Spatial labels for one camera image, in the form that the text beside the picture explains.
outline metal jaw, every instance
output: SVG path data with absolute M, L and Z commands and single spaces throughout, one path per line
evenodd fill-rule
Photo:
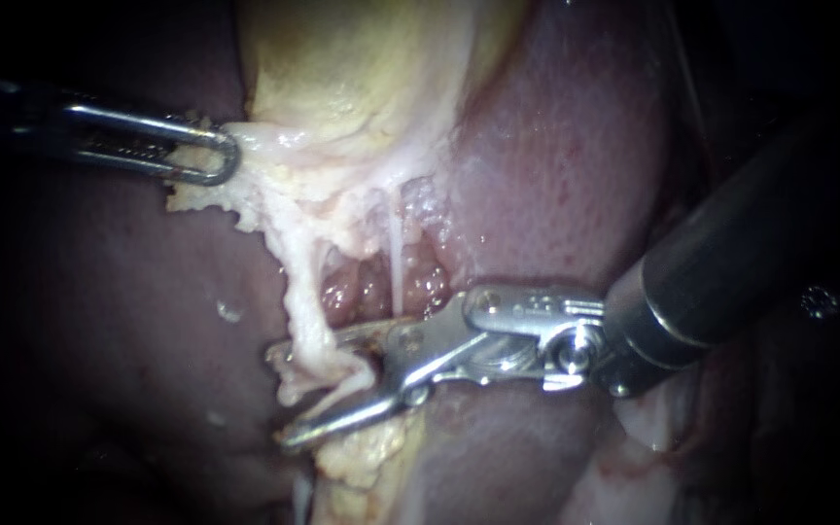
M 325 438 L 381 422 L 425 403 L 434 384 L 507 379 L 540 381 L 547 391 L 585 383 L 602 344 L 602 303 L 572 288 L 481 286 L 456 294 L 425 321 L 401 318 L 349 327 L 339 342 L 358 341 L 383 354 L 377 391 L 355 406 L 336 406 L 286 428 L 278 439 L 299 451 Z M 268 350 L 284 359 L 290 343 Z
M 210 122 L 50 84 L 3 80 L 0 148 L 200 186 L 225 183 L 241 157 L 235 139 Z

